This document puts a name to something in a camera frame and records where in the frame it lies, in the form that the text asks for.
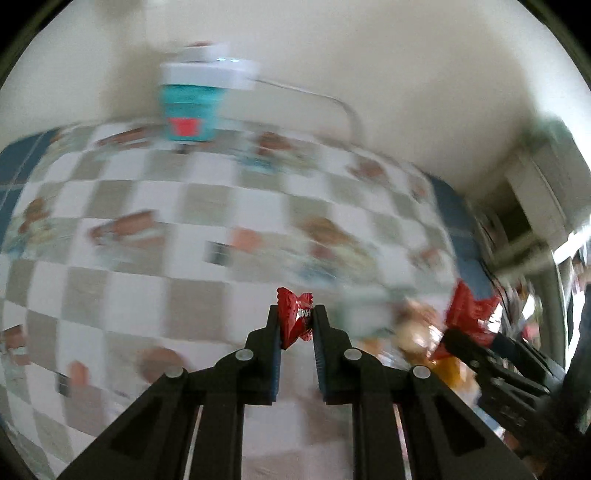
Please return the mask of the red small snack packet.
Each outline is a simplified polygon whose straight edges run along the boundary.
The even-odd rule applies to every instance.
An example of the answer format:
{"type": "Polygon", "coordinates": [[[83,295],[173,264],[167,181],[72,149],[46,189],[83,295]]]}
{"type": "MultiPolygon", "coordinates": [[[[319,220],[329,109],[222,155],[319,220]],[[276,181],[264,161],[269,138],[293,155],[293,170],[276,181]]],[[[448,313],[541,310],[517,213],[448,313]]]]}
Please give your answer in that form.
{"type": "Polygon", "coordinates": [[[488,322],[500,303],[498,294],[477,300],[467,283],[459,280],[446,314],[444,332],[456,329],[476,344],[490,347],[496,333],[488,328],[488,322]]]}

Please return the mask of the blue bed sheet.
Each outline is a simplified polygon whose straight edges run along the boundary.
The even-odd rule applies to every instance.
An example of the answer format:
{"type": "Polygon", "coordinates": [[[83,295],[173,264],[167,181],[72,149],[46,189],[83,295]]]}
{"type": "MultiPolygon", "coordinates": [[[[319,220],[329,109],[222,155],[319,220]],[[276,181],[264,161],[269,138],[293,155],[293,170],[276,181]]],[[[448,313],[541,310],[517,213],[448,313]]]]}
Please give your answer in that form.
{"type": "Polygon", "coordinates": [[[441,218],[451,238],[461,279],[476,299],[491,297],[494,287],[484,266],[474,216],[468,210],[464,198],[448,183],[432,175],[427,178],[434,189],[441,218]]]}

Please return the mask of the red candy wrapper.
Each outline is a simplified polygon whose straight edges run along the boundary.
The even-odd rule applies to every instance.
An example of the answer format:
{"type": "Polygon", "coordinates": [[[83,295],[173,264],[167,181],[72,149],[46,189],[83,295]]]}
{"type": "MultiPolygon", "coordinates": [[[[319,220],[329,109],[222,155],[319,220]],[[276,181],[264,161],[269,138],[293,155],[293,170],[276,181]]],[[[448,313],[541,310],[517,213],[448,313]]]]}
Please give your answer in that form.
{"type": "Polygon", "coordinates": [[[287,350],[297,340],[310,341],[312,338],[311,314],[314,309],[314,295],[297,295],[280,287],[277,293],[277,319],[280,323],[280,347],[287,350]]]}

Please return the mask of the teal box with red label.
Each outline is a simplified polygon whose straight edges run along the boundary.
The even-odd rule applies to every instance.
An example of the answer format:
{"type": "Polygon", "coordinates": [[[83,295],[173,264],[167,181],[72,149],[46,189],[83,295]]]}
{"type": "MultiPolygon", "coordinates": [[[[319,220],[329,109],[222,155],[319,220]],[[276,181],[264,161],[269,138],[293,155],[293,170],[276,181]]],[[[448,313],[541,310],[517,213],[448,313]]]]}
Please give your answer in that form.
{"type": "Polygon", "coordinates": [[[213,139],[225,90],[199,85],[163,85],[160,104],[167,137],[172,141],[213,139]]]}

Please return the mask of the white power adapter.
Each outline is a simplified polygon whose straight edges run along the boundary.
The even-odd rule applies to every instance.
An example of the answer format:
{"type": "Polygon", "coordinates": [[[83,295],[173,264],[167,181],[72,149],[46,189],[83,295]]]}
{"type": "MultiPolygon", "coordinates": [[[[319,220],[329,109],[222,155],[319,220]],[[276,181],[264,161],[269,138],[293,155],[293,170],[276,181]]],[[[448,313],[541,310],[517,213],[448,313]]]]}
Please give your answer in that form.
{"type": "Polygon", "coordinates": [[[160,65],[161,85],[252,90],[259,79],[256,61],[232,57],[228,43],[185,46],[160,65]]]}

